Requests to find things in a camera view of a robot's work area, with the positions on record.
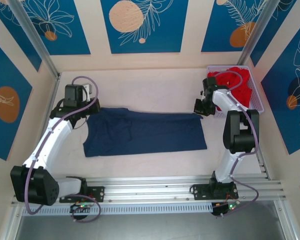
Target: red cloth pile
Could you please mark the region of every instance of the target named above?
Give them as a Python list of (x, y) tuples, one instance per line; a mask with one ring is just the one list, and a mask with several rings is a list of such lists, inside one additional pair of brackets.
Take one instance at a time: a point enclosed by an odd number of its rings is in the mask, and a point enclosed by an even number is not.
[[(250, 78), (249, 71), (247, 69), (240, 69), (239, 67), (236, 66), (231, 67), (228, 70), (234, 71), (242, 76), (243, 79), (242, 84), (239, 87), (233, 89), (231, 93), (243, 106), (249, 108), (251, 93), (252, 93), (252, 89), (248, 87), (248, 80)], [(219, 72), (218, 71), (209, 72), (208, 77), (213, 77), (217, 73)], [(218, 85), (225, 85), (230, 89), (240, 83), (240, 78), (235, 73), (226, 72), (216, 76), (216, 83)]]

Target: laundry basket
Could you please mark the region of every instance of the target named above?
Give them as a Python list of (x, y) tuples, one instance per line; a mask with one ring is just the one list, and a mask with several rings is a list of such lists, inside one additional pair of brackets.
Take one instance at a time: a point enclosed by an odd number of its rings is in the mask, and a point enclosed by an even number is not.
[[(255, 81), (252, 77), (251, 71), (248, 66), (238, 66), (238, 65), (209, 65), (207, 67), (207, 72), (224, 72), (227, 71), (230, 68), (233, 67), (238, 67), (240, 69), (246, 69), (249, 71), (250, 78), (247, 82), (248, 87), (252, 89), (252, 94), (251, 94), (251, 99), (250, 99), (250, 104), (249, 104), (249, 109), (255, 109), (259, 112), (259, 114), (263, 113), (265, 111), (264, 106), (261, 102)], [(225, 118), (226, 115), (222, 111), (219, 111), (218, 109), (215, 110), (215, 118)]]

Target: wall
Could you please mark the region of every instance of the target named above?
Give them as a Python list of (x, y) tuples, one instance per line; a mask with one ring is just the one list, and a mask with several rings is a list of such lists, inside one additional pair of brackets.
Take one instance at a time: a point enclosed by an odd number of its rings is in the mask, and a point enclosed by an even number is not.
[[(235, 64), (266, 0), (22, 0), (60, 72)], [(24, 52), (25, 34), (0, 0)], [(40, 60), (32, 57), (33, 66)]]
[[(254, 67), (251, 60), (249, 60), (247, 64), (251, 67), (265, 108), (264, 113), (260, 116), (260, 145), (266, 161), (269, 164), (269, 168), (271, 169), (273, 178), (281, 180), (286, 197), (289, 200), (296, 221), (300, 226), (300, 149), (293, 153), (288, 153), (284, 139), (272, 112), (272, 108), (275, 109), (276, 107), (270, 107), (261, 85), (261, 81), (266, 77), (267, 73), (271, 71), (271, 68), (281, 56), (289, 42), (293, 39), (299, 28), (300, 0), (297, 0), (257, 65)], [(280, 76), (281, 71), (277, 69), (274, 73), (277, 73), (277, 75)], [(285, 82), (291, 81), (291, 79), (280, 76), (280, 79), (274, 77), (273, 79), (267, 79), (267, 81), (276, 81), (276, 83), (278, 83), (277, 87), (273, 88), (272, 92), (269, 91), (269, 94), (278, 95), (281, 94)], [(287, 90), (284, 91), (284, 94), (286, 94), (286, 98), (289, 96)], [(287, 113), (286, 117), (289, 118), (290, 116), (288, 114), (290, 114), (290, 109), (286, 106), (284, 111)], [(300, 135), (292, 134), (290, 137), (294, 141), (299, 141), (298, 138), (300, 138)]]
[[(11, 151), (7, 159), (0, 158), (0, 228), (6, 216), (7, 206), (10, 205), (14, 191), (10, 179), (10, 170), (14, 165), (20, 165), (30, 155), (39, 140), (42, 126), (45, 121), (47, 106), (50, 101), (54, 79), (48, 70), (41, 65), (37, 71), (24, 52), (15, 42), (9, 31), (0, 20), (0, 48), (5, 55), (14, 63), (17, 70), (31, 85), (31, 94), (26, 103), (22, 119), (18, 125), (17, 132)], [(3, 66), (2, 71), (10, 71)], [(15, 83), (18, 79), (8, 79)], [(0, 138), (9, 137), (9, 133)]]
[(189, 0), (180, 53), (111, 54), (104, 14), (99, 0), (75, 0), (91, 55), (52, 56), (61, 71), (199, 68), (209, 64), (235, 64), (241, 54), (201, 53), (214, 0)]

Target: peach circle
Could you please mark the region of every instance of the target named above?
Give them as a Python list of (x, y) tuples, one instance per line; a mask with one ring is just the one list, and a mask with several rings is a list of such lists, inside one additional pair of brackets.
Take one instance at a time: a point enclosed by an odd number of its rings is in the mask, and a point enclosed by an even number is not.
[[(247, 22), (244, 26), (249, 27), (248, 36), (250, 36), (252, 30), (254, 29), (255, 22)], [(243, 26), (239, 26), (233, 31), (230, 37), (230, 45), (234, 48), (242, 48), (246, 45), (248, 38), (246, 39), (246, 30)]]
[(146, 42), (146, 40), (142, 37), (139, 39), (139, 43), (144, 44)]
[(216, 4), (218, 4), (218, 5), (223, 5), (226, 2), (228, 2), (228, 0), (216, 0)]
[(298, 100), (295, 96), (291, 95), (287, 98), (286, 100), (286, 105), (288, 106), (289, 109), (293, 110), (297, 107), (298, 105)]
[(13, 123), (17, 120), (20, 110), (20, 99), (16, 90), (9, 86), (0, 87), (0, 100), (11, 99), (10, 104), (6, 104), (4, 101), (0, 102), (0, 119), (6, 123)]
[(57, 40), (57, 35), (53, 31), (46, 31), (44, 33), (44, 36), (46, 37), (46, 39), (48, 39), (50, 41)]
[(109, 12), (111, 25), (121, 33), (130, 33), (144, 23), (141, 9), (132, 1), (118, 1)]

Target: purple cable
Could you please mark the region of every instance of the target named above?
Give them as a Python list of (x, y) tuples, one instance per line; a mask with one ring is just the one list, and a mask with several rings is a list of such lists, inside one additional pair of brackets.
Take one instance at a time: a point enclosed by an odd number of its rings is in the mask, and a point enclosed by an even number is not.
[[(239, 84), (237, 84), (237, 85), (234, 86), (234, 87), (231, 87), (231, 88), (228, 90), (229, 92), (231, 92), (233, 89), (236, 89), (237, 87), (239, 87), (239, 86), (243, 83), (243, 81), (244, 81), (243, 78), (242, 78), (242, 76), (241, 76), (238, 72), (231, 71), (231, 70), (221, 71), (221, 72), (217, 73), (217, 74), (214, 75), (214, 76), (216, 77), (216, 76), (218, 76), (218, 75), (220, 75), (220, 74), (225, 74), (225, 73), (233, 73), (233, 74), (238, 75), (239, 78), (240, 78)], [(230, 100), (231, 100), (234, 104), (239, 104), (239, 102), (237, 102), (236, 99), (234, 99), (230, 94), (228, 94), (227, 96), (230, 98)], [(232, 214), (232, 213), (234, 213), (234, 212), (236, 212), (236, 211), (238, 211), (238, 210), (240, 210), (240, 209), (246, 208), (246, 207), (249, 206), (250, 204), (254, 203), (254, 202), (258, 199), (258, 197), (259, 197), (259, 192), (258, 192), (257, 189), (255, 189), (254, 187), (249, 186), (249, 185), (247, 185), (247, 184), (245, 184), (245, 183), (243, 183), (243, 182), (240, 182), (240, 181), (236, 180), (236, 179), (232, 176), (233, 173), (234, 173), (234, 171), (235, 171), (235, 169), (236, 169), (236, 166), (237, 166), (237, 164), (238, 164), (238, 162), (239, 162), (239, 159), (242, 158), (242, 157), (244, 157), (244, 156), (247, 156), (247, 155), (253, 155), (253, 154), (256, 154), (257, 151), (258, 151), (258, 149), (259, 149), (259, 143), (258, 143), (257, 132), (256, 132), (256, 129), (255, 129), (255, 127), (254, 127), (254, 124), (253, 124), (252, 121), (251, 121), (251, 118), (249, 117), (248, 113), (243, 109), (243, 107), (241, 107), (241, 106), (239, 105), (238, 108), (243, 112), (243, 114), (245, 115), (247, 121), (249, 122), (249, 125), (250, 125), (251, 130), (252, 130), (252, 133), (253, 133), (253, 137), (254, 137), (255, 147), (254, 147), (254, 151), (242, 153), (242, 154), (240, 154), (240, 155), (237, 157), (237, 159), (235, 160), (235, 162), (234, 162), (234, 164), (233, 164), (233, 166), (232, 166), (232, 168), (231, 168), (231, 171), (230, 171), (230, 178), (231, 178), (235, 183), (240, 184), (240, 185), (242, 185), (242, 186), (244, 186), (244, 187), (246, 187), (246, 188), (249, 188), (249, 189), (255, 191), (255, 192), (256, 192), (256, 196), (255, 196), (254, 199), (252, 199), (252, 200), (251, 200), (250, 202), (248, 202), (246, 205), (244, 205), (244, 206), (242, 206), (242, 207), (240, 207), (240, 208), (238, 208), (238, 209), (236, 208), (235, 210), (230, 211), (230, 212), (228, 212), (228, 213), (226, 213), (226, 214), (217, 216), (217, 217), (219, 217), (219, 218), (223, 218), (224, 216), (227, 216), (227, 215), (229, 215), (229, 214)]]
[(93, 81), (90, 77), (88, 76), (76, 76), (73, 80), (72, 80), (72, 83), (71, 84), (74, 84), (74, 82), (77, 80), (77, 79), (88, 79), (90, 82), (92, 82), (92, 84), (94, 85), (95, 87), (95, 98), (92, 100), (92, 102), (90, 102), (87, 106), (84, 106), (78, 110), (75, 110), (75, 111), (72, 111), (72, 112), (69, 112), (68, 114), (66, 114), (65, 116), (63, 116), (62, 118), (60, 118), (51, 128), (51, 131), (49, 131), (46, 136), (44, 137), (41, 145), (39, 146), (38, 148), (38, 151), (36, 152), (35, 154), (35, 159), (36, 160), (33, 160), (32, 163), (31, 163), (31, 166), (29, 168), (29, 171), (28, 171), (28, 174), (26, 176), (26, 181), (25, 181), (25, 187), (24, 187), (24, 203), (25, 203), (25, 208), (26, 210), (28, 211), (28, 213), (30, 215), (35, 215), (37, 212), (39, 212), (39, 210), (43, 207), (43, 205), (41, 205), (37, 210), (35, 211), (31, 211), (30, 209), (30, 206), (29, 206), (29, 182), (30, 182), (30, 178), (31, 178), (31, 173), (32, 173), (32, 170), (34, 169), (34, 166), (36, 164), (36, 161), (42, 151), (42, 149), (44, 148), (48, 138), (50, 137), (51, 133), (53, 133), (54, 129), (56, 129), (56, 127), (58, 126), (59, 123), (61, 123), (63, 120), (65, 120), (66, 118), (74, 115), (74, 114), (77, 114), (77, 113), (80, 113), (88, 108), (90, 108), (93, 104), (95, 104), (95, 102), (97, 101), (97, 98), (98, 98), (98, 94), (99, 94), (99, 89), (98, 89), (98, 86), (97, 84), (95, 83), (95, 81)]
[(84, 207), (78, 207), (78, 208), (76, 208), (75, 210), (73, 210), (72, 215), (71, 215), (72, 219), (73, 219), (76, 223), (87, 224), (87, 223), (91, 223), (91, 222), (95, 221), (97, 218), (99, 218), (99, 216), (100, 216), (100, 214), (101, 214), (101, 206), (100, 206), (100, 204), (97, 202), (96, 199), (94, 199), (94, 198), (92, 198), (92, 197), (90, 197), (90, 196), (85, 196), (85, 195), (81, 195), (81, 194), (71, 194), (71, 195), (68, 195), (67, 197), (79, 197), (79, 198), (89, 199), (89, 200), (91, 200), (92, 202), (94, 202), (94, 203), (98, 206), (98, 208), (99, 208), (99, 212), (98, 212), (98, 214), (97, 214), (94, 218), (92, 218), (92, 219), (90, 219), (90, 220), (85, 220), (85, 221), (75, 219), (75, 213), (76, 213), (78, 210), (80, 210), (80, 209), (82, 209), (82, 208), (84, 208)]

